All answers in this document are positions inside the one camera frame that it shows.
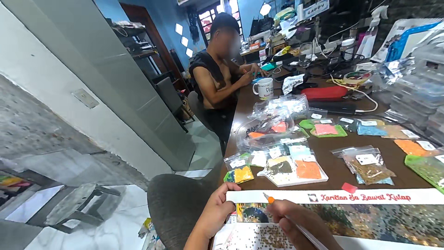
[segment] light switch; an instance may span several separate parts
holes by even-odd
[[[78,89],[73,92],[71,92],[79,101],[81,101],[85,106],[89,107],[90,109],[94,108],[95,106],[99,105],[99,102],[96,101],[88,92],[86,92],[84,89]]]

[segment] light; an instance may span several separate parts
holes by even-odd
[[[182,36],[182,41],[180,41],[183,46],[188,47],[188,38]]]
[[[261,11],[259,11],[259,13],[263,16],[268,15],[268,13],[270,13],[271,10],[271,6],[269,4],[264,4],[262,5]]]
[[[183,27],[180,24],[176,24],[176,32],[179,33],[179,35],[182,35]]]
[[[189,56],[190,58],[193,57],[193,51],[189,48],[186,49],[186,55]]]

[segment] red pouch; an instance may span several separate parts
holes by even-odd
[[[301,91],[309,101],[343,101],[348,89],[341,86],[327,88],[309,88]]]

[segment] mug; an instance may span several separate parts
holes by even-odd
[[[259,95],[261,100],[266,100],[273,96],[273,78],[264,78],[259,80],[257,83],[253,85],[253,93]]]

